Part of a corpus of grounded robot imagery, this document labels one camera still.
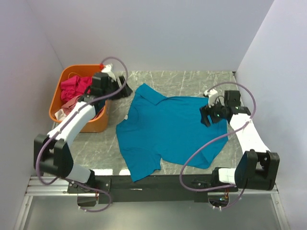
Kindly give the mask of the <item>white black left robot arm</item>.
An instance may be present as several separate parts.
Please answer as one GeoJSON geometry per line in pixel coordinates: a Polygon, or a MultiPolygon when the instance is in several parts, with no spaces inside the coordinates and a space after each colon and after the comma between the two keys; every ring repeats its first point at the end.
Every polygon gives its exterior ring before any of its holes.
{"type": "Polygon", "coordinates": [[[74,163],[70,146],[83,127],[104,108],[107,100],[118,100],[130,96],[131,88],[127,77],[113,76],[111,71],[97,72],[92,83],[78,99],[73,110],[53,130],[46,135],[39,134],[34,139],[34,169],[36,175],[49,173],[79,184],[86,193],[95,189],[93,170],[74,163]]]}

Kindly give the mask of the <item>blue t shirt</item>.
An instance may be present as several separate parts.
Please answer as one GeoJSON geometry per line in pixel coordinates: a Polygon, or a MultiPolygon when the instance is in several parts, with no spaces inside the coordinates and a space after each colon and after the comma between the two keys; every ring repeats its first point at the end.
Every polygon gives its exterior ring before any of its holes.
{"type": "Polygon", "coordinates": [[[207,102],[200,97],[166,97],[147,84],[138,87],[128,115],[116,127],[132,181],[160,170],[161,160],[183,165],[204,144],[227,133],[225,120],[210,127],[201,123],[200,108],[207,102]]]}

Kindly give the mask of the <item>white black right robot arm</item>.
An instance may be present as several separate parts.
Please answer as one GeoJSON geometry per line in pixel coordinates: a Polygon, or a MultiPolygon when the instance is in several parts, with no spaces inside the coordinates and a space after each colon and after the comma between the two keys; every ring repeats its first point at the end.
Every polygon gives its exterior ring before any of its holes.
{"type": "Polygon", "coordinates": [[[211,187],[222,191],[227,184],[238,188],[270,191],[280,163],[279,155],[271,152],[260,138],[250,110],[241,105],[239,91],[225,91],[221,102],[215,89],[205,91],[208,104],[200,109],[201,123],[210,127],[226,120],[235,131],[243,156],[236,168],[215,168],[211,187]]]}

